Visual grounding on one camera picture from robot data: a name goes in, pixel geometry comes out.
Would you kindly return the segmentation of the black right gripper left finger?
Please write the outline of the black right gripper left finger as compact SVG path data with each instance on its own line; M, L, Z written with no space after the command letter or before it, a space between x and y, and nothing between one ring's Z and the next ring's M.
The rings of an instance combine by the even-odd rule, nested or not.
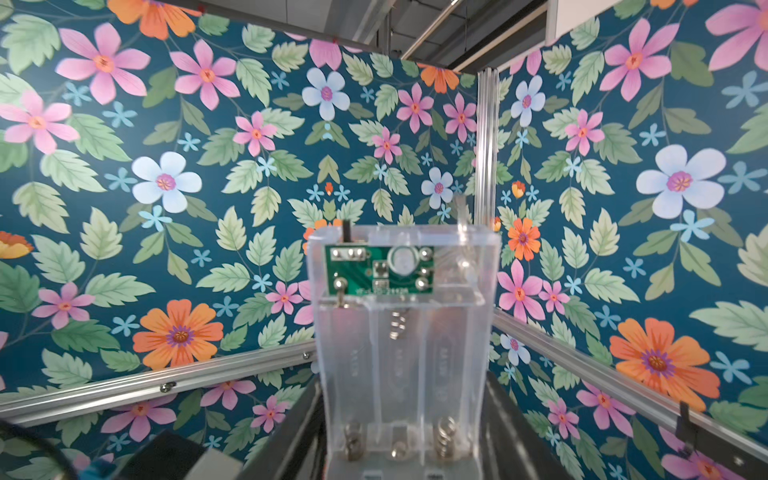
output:
M277 432L243 468L237 479L324 478L324 399L314 378L288 411Z

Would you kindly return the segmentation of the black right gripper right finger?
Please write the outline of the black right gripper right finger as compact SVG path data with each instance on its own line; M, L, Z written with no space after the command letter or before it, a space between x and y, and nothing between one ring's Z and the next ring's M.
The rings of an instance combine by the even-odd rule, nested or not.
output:
M492 372L482 403L482 473L491 480L571 480Z

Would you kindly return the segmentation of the clear battery box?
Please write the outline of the clear battery box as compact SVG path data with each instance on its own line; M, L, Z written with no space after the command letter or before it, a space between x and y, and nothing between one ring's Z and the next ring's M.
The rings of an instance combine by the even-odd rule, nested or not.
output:
M499 237L331 226L308 242L331 479L479 479Z

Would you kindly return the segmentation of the thin wire string light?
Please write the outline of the thin wire string light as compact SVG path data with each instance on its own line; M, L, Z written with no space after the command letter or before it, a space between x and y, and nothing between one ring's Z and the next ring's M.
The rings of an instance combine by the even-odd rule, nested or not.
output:
M469 227L472 224L472 215L467 203L467 197L463 194L455 195L454 206L457 228L461 233L466 233L469 231Z

